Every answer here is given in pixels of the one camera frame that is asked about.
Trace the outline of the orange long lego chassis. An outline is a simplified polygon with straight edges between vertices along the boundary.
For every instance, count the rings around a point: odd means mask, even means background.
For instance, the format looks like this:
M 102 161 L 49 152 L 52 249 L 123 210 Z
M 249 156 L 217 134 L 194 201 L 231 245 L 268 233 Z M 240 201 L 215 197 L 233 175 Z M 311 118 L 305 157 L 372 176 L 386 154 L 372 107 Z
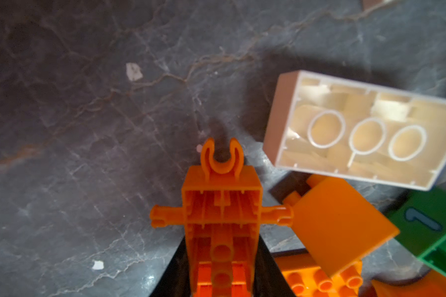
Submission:
M 191 166 L 182 186 L 182 206 L 155 205 L 151 225 L 182 225 L 194 297 L 249 297 L 262 224 L 291 226 L 289 205 L 264 207 L 263 187 L 254 167 L 245 165 L 239 141 L 230 140 L 230 158 L 214 158 L 209 138 L 200 165 Z

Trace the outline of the small orange lego brick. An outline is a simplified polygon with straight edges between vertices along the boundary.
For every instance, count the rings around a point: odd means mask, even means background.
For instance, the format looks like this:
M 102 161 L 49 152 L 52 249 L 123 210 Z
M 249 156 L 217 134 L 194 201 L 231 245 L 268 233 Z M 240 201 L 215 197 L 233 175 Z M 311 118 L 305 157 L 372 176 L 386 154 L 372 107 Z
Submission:
M 347 181 L 313 174 L 303 195 L 293 191 L 283 203 L 293 210 L 292 231 L 327 276 L 396 237 L 400 230 Z

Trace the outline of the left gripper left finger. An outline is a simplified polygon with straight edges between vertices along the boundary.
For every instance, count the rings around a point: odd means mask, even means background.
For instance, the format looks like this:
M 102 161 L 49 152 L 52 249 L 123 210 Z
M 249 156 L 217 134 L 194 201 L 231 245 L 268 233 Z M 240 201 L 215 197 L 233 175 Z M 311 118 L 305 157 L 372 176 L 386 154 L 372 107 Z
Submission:
M 191 295 L 190 266 L 183 237 L 150 297 L 191 297 Z

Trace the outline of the white 2x4 lego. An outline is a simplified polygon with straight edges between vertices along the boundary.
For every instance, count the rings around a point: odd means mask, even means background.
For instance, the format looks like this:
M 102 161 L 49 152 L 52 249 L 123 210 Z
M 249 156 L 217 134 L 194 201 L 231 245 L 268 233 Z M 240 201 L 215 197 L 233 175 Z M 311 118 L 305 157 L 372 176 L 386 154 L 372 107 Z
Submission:
M 278 168 L 428 191 L 446 165 L 446 99 L 284 73 L 263 150 Z

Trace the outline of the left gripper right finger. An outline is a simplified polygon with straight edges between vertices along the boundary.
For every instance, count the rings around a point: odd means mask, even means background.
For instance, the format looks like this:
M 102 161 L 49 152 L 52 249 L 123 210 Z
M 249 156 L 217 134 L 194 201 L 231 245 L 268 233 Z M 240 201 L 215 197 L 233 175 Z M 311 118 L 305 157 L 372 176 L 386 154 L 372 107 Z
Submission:
M 295 297 L 261 236 L 255 258 L 253 296 Z

